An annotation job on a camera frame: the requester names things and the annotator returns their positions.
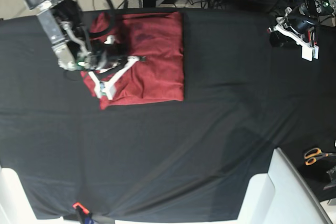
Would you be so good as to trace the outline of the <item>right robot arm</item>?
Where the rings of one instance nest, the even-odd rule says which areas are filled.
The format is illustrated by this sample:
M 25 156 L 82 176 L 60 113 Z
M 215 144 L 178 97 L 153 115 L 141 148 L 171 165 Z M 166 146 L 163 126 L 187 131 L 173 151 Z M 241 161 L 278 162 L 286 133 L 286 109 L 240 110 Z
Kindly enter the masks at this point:
M 93 81 L 98 99 L 113 100 L 117 81 L 142 57 L 128 56 L 111 34 L 115 26 L 115 8 L 106 0 L 110 21 L 105 29 L 90 32 L 84 25 L 83 12 L 76 0 L 24 0 L 51 42 L 60 68 L 84 71 Z

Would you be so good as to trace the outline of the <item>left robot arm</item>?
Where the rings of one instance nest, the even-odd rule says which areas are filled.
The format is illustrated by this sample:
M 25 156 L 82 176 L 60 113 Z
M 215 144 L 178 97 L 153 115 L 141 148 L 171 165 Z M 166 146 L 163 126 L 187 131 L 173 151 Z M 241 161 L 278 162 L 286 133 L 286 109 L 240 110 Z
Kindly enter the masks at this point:
M 268 27 L 273 47 L 289 44 L 301 47 L 301 57 L 307 61 L 319 58 L 320 26 L 335 18 L 335 0 L 279 0 L 286 7 Z

